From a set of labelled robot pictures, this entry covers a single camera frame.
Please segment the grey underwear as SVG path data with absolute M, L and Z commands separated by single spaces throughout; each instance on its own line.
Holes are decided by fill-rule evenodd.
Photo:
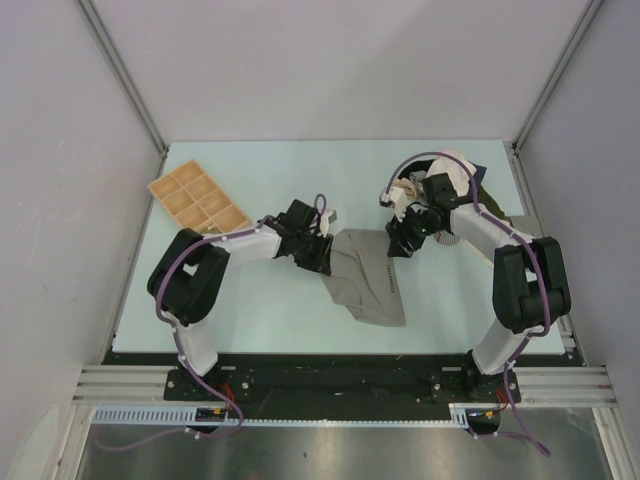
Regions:
M 333 302 L 360 322 L 387 328 L 406 325 L 390 239 L 379 230 L 343 229 L 333 240 L 331 273 L 323 282 Z

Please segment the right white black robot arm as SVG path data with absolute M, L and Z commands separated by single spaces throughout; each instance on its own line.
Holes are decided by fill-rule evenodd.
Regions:
M 479 202 L 474 179 L 459 194 L 445 173 L 422 180 L 425 200 L 415 202 L 403 188 L 389 184 L 380 204 L 394 211 L 386 225 L 392 258 L 410 258 L 427 237 L 446 231 L 470 243 L 492 261 L 495 320 L 482 341 L 469 351 L 473 367 L 461 376 L 463 393 L 484 401 L 497 389 L 497 375 L 508 371 L 526 346 L 546 336 L 569 313 L 571 296 L 562 250 L 551 237 L 526 235 Z

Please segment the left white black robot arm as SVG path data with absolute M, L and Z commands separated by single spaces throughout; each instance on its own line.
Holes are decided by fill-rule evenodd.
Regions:
M 218 352 L 206 330 L 227 270 L 249 262 L 291 257 L 302 269 L 328 276 L 337 214 L 318 194 L 312 206 L 294 200 L 276 216 L 267 215 L 238 231 L 200 234 L 180 230 L 147 282 L 158 319 L 171 328 L 179 363 L 189 371 L 186 387 L 197 398 L 214 397 L 221 387 L 212 369 Z

